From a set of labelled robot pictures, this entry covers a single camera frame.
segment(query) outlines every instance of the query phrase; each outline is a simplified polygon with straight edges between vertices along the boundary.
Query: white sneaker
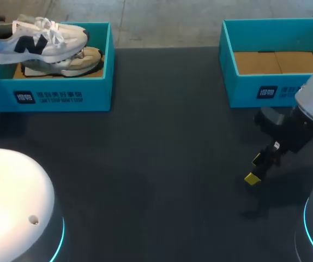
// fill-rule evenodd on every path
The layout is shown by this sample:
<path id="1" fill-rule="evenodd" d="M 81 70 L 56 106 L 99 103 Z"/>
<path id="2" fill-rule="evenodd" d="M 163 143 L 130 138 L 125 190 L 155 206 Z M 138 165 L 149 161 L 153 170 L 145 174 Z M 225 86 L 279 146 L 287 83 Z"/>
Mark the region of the white sneaker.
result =
<path id="1" fill-rule="evenodd" d="M 85 47 L 75 56 L 58 63 L 47 64 L 39 60 L 25 61 L 22 63 L 22 71 L 27 77 L 46 75 L 83 76 L 103 66 L 102 56 L 102 52 L 99 49 Z"/>
<path id="2" fill-rule="evenodd" d="M 82 29 L 73 30 L 48 19 L 39 17 L 35 23 L 16 20 L 7 38 L 0 38 L 0 64 L 30 59 L 56 63 L 78 53 L 87 40 Z"/>
<path id="3" fill-rule="evenodd" d="M 32 23 L 32 24 L 35 24 L 35 25 L 37 25 L 38 23 L 50 22 L 60 32 L 61 32 L 62 29 L 78 31 L 78 32 L 84 32 L 84 34 L 86 34 L 87 38 L 89 39 L 89 32 L 85 28 L 83 28 L 81 26 L 67 25 L 67 24 L 64 24 L 64 23 L 56 23 L 55 21 L 49 20 L 47 18 L 32 17 L 32 16 L 27 16 L 27 15 L 22 15 L 22 14 L 18 16 L 17 20 L 21 21 L 21 22 L 26 22 L 26 23 Z"/>

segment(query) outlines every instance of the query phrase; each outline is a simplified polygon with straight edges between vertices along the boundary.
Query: brown cardboard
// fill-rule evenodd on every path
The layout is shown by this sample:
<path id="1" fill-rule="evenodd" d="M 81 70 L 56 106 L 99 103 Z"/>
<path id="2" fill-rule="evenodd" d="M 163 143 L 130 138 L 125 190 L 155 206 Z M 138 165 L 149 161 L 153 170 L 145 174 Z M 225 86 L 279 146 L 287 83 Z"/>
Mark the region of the brown cardboard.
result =
<path id="1" fill-rule="evenodd" d="M 274 52 L 235 52 L 240 75 L 281 74 Z"/>
<path id="2" fill-rule="evenodd" d="M 103 76 L 103 68 L 100 70 L 93 72 L 88 75 L 81 76 L 81 78 L 101 78 Z M 63 76 L 38 76 L 38 77 L 31 77 L 27 78 L 24 76 L 21 70 L 21 64 L 19 63 L 16 67 L 14 79 L 37 79 L 37 78 L 64 78 Z"/>
<path id="3" fill-rule="evenodd" d="M 313 73 L 312 52 L 275 52 L 283 74 Z"/>

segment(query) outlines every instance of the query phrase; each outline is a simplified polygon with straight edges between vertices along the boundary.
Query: table surface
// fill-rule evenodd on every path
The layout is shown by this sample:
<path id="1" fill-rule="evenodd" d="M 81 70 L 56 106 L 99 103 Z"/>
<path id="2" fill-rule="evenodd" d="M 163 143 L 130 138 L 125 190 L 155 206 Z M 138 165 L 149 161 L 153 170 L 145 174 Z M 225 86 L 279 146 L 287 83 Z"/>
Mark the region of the table surface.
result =
<path id="1" fill-rule="evenodd" d="M 0 147 L 39 162 L 76 261 L 297 261 L 313 141 L 267 183 L 243 178 L 268 141 L 230 109 L 218 48 L 118 49 L 112 110 L 0 114 Z"/>

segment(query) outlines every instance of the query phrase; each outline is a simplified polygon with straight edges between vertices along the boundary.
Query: blue led ring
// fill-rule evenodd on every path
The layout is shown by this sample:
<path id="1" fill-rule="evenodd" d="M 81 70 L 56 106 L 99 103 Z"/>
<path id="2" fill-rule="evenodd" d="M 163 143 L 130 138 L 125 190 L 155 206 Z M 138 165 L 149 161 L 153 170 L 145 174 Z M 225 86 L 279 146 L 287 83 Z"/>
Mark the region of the blue led ring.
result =
<path id="1" fill-rule="evenodd" d="M 310 241 L 310 243 L 311 243 L 312 246 L 313 246 L 313 240 L 311 239 L 311 237 L 310 237 L 310 235 L 309 235 L 309 232 L 308 232 L 308 229 L 307 229 L 307 224 L 306 224 L 306 222 L 305 222 L 305 210 L 306 210 L 306 208 L 307 208 L 308 200 L 307 200 L 307 202 L 305 203 L 305 206 L 304 206 L 303 221 L 304 221 L 305 232 L 307 233 L 307 236 L 308 236 L 308 238 L 309 238 L 309 241 Z"/>
<path id="2" fill-rule="evenodd" d="M 63 229 L 62 229 L 62 237 L 61 237 L 61 241 L 59 242 L 59 245 L 57 247 L 57 250 L 55 252 L 55 254 L 53 255 L 53 257 L 51 258 L 50 262 L 54 262 L 54 260 L 56 259 L 56 256 L 58 255 L 59 250 L 61 249 L 61 246 L 63 244 L 63 240 L 64 240 L 64 219 L 63 220 Z"/>

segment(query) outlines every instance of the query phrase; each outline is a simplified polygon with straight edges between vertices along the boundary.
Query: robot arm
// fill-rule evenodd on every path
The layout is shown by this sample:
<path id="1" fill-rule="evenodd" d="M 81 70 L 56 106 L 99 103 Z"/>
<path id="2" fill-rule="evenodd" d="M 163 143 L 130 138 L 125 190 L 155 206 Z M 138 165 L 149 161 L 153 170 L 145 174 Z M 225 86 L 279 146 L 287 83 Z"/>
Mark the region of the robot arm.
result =
<path id="1" fill-rule="evenodd" d="M 250 185 L 264 180 L 273 165 L 280 165 L 285 153 L 297 153 L 313 138 L 313 75 L 296 93 L 295 99 L 298 106 L 288 115 L 262 108 L 254 117 L 255 124 L 271 136 L 272 141 L 252 161 L 254 168 L 245 178 Z"/>

